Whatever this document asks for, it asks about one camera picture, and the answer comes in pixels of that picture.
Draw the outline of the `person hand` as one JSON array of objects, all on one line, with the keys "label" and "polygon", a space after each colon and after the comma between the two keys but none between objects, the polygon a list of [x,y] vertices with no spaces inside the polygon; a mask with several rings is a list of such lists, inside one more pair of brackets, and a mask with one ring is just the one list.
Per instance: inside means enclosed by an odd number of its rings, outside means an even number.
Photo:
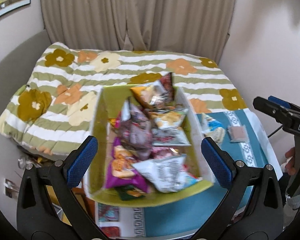
[{"label": "person hand", "polygon": [[288,150],[285,153],[285,158],[287,160],[286,164],[285,164],[285,171],[288,173],[288,175],[293,176],[296,173],[296,168],[294,167],[295,165],[295,147],[290,148],[290,150]]}]

